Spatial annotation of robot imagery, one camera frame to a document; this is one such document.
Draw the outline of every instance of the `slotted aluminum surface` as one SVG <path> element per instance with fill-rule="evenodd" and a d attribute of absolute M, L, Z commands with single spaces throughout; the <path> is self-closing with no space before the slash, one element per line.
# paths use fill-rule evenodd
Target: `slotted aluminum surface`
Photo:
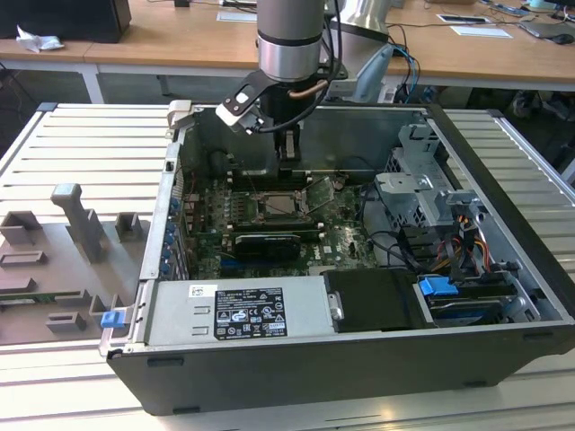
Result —
<path fill-rule="evenodd" d="M 88 108 L 90 105 L 74 105 L 67 109 L 74 112 L 75 117 L 81 118 L 81 111 L 86 112 Z M 106 115 L 110 115 L 109 110 L 129 108 L 132 110 L 128 115 L 134 118 L 137 107 L 100 107 L 102 110 L 104 108 L 108 110 Z M 146 114 L 149 115 L 155 108 L 157 107 L 146 107 Z M 90 110 L 86 117 L 94 118 L 97 113 Z M 485 114 L 481 117 L 480 122 L 488 120 L 493 122 L 491 117 L 486 118 Z M 36 142 L 37 147 L 78 147 L 77 140 L 72 137 L 45 137 Z M 87 137 L 82 140 L 84 147 L 96 148 L 132 148 L 136 145 L 142 148 L 157 147 L 157 142 L 155 139 L 130 137 L 110 137 L 105 140 Z M 509 136 L 481 141 L 474 146 L 476 151 L 479 151 L 480 146 L 482 149 L 522 151 L 509 139 Z M 514 171 L 512 173 L 516 176 L 510 175 L 505 181 L 505 187 L 510 192 L 525 192 L 523 178 L 528 179 L 531 190 L 555 191 L 556 186 L 549 181 L 547 184 L 544 181 L 537 181 L 536 178 L 534 180 L 533 176 L 539 174 L 533 170 Z M 45 175 L 55 173 L 57 172 L 45 172 Z M 100 186 L 114 185 L 116 184 L 114 181 L 125 181 L 122 182 L 123 189 L 114 186 L 114 192 L 119 193 L 122 198 L 128 196 L 135 198 L 137 193 L 148 196 L 152 193 L 151 188 L 157 187 L 155 184 L 146 185 L 146 176 L 149 173 L 107 172 L 105 175 L 96 176 L 93 172 L 78 172 L 75 176 L 86 179 L 86 184 Z M 131 186 L 130 179 L 134 180 L 135 186 Z M 34 172 L 28 172 L 28 176 L 22 178 L 19 185 L 25 185 L 28 182 L 33 184 L 31 181 L 34 181 Z M 3 192 L 6 193 L 7 189 L 3 187 Z M 28 192 L 35 193 L 32 200 L 42 200 L 44 196 L 49 198 L 51 186 L 29 187 Z M 110 190 L 105 188 L 84 187 L 86 198 L 90 196 L 93 199 L 104 200 L 109 196 L 109 192 Z M 18 196 L 17 192 L 12 193 L 10 199 L 16 200 Z M 573 223 L 573 213 L 569 207 L 553 210 L 555 223 L 548 223 L 546 211 L 540 211 L 537 208 L 523 211 L 524 215 L 528 216 L 528 220 L 536 224 L 534 228 L 539 229 L 539 232 L 543 234 L 555 232 L 561 237 L 560 233 L 563 233 L 565 229 L 570 229 L 569 226 Z M 561 256 L 571 259 L 571 262 L 575 259 L 575 253 Z M 416 393 L 366 400 L 155 418 L 142 410 L 136 398 L 106 365 L 98 354 L 95 342 L 92 344 L 91 342 L 66 343 L 62 347 L 50 347 L 49 351 L 42 351 L 42 347 L 38 346 L 36 348 L 38 350 L 32 347 L 16 346 L 4 352 L 0 349 L 0 400 L 2 400 L 0 427 L 3 431 L 29 429 L 76 431 L 77 429 L 92 430 L 112 427 L 146 431 L 191 429 L 195 431 L 225 429 L 242 431 L 334 431 L 336 429 L 348 431 L 391 429 L 558 431 L 575 429 L 575 409 L 573 408 L 575 405 L 575 351 L 564 356 L 539 358 L 493 388 Z M 273 382 L 270 382 L 269 387 L 246 388 L 246 390 L 280 391 L 281 388 L 274 387 Z"/>
<path fill-rule="evenodd" d="M 0 165 L 0 217 L 31 210 L 41 223 L 65 222 L 50 195 L 59 183 L 77 182 L 84 208 L 101 221 L 132 211 L 151 219 L 171 142 L 167 112 L 161 105 L 59 104 L 36 113 Z"/>
<path fill-rule="evenodd" d="M 575 194 L 505 120 L 486 111 L 446 110 L 483 164 L 547 248 L 575 280 Z M 472 186 L 456 161 L 447 164 L 464 189 Z"/>

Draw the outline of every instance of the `wooden desk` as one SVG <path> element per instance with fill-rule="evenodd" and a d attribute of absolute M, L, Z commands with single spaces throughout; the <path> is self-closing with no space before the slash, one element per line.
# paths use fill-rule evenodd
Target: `wooden desk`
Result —
<path fill-rule="evenodd" d="M 518 0 L 506 0 L 514 2 L 518 5 Z M 219 8 L 212 4 L 175 8 L 171 1 L 130 0 L 130 8 L 132 23 L 118 44 L 65 41 L 63 50 L 34 54 L 14 41 L 0 40 L 0 60 L 11 68 L 81 73 L 95 103 L 104 100 L 99 73 L 245 76 L 258 66 L 255 23 L 218 22 Z M 517 20 L 502 13 L 493 16 L 479 3 L 406 0 L 403 9 L 391 9 L 387 22 L 443 24 L 438 13 L 486 13 L 495 20 Z M 575 44 L 555 45 L 514 25 L 500 27 L 513 39 L 459 36 L 449 27 L 404 27 L 411 53 L 421 64 L 420 84 L 575 91 Z M 403 43 L 398 27 L 390 32 Z M 385 80 L 396 84 L 406 71 L 405 60 L 394 58 Z"/>
<path fill-rule="evenodd" d="M 92 42 L 67 41 L 62 49 L 41 51 L 38 54 L 22 48 L 16 40 L 0 39 L 0 61 L 4 60 L 35 60 L 35 61 L 84 61 L 84 54 Z"/>
<path fill-rule="evenodd" d="M 507 0 L 505 3 L 519 7 L 519 1 Z M 405 8 L 392 9 L 386 21 L 389 24 L 441 23 L 436 16 L 438 13 L 485 13 L 486 17 L 493 21 L 518 20 L 503 13 L 492 15 L 488 7 L 481 3 L 461 6 L 408 0 Z M 547 17 L 539 17 L 537 20 L 553 22 Z M 488 80 L 492 81 L 494 87 L 505 81 L 535 85 L 575 84 L 575 44 L 557 45 L 547 40 L 538 40 L 516 25 L 498 25 L 498 28 L 509 33 L 513 39 L 459 36 L 449 27 L 404 27 L 408 46 L 420 61 L 421 75 L 424 78 L 456 78 L 467 82 Z M 399 28 L 392 27 L 390 34 L 397 43 L 403 43 Z M 397 72 L 397 63 L 392 63 L 390 73 Z"/>
<path fill-rule="evenodd" d="M 130 0 L 132 23 L 121 43 L 94 43 L 86 62 L 256 69 L 256 24 L 219 22 L 219 7 Z"/>

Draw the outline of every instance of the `copper cable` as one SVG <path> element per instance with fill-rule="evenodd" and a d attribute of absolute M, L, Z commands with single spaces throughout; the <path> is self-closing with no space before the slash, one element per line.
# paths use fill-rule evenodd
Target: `copper cable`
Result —
<path fill-rule="evenodd" d="M 313 96 L 317 92 L 320 92 L 325 87 L 327 87 L 329 84 L 330 84 L 329 82 L 327 82 L 325 79 L 323 79 L 322 81 L 319 81 L 316 85 L 308 88 L 307 90 L 303 90 L 302 92 L 291 91 L 287 95 L 289 96 L 290 99 L 295 99 L 297 101 L 300 101 L 302 99 L 307 99 L 308 97 Z"/>

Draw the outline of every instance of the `motherboard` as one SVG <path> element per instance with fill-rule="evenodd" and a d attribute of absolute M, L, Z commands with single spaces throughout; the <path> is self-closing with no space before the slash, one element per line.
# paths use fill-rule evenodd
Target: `motherboard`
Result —
<path fill-rule="evenodd" d="M 333 175 L 193 182 L 186 247 L 195 279 L 318 276 L 376 268 L 359 221 L 361 185 Z"/>

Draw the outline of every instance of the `power supply label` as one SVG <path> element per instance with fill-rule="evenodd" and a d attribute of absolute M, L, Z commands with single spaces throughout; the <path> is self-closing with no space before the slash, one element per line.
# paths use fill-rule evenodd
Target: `power supply label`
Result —
<path fill-rule="evenodd" d="M 288 335 L 286 307 L 280 287 L 218 290 L 214 314 L 214 337 L 219 340 Z"/>

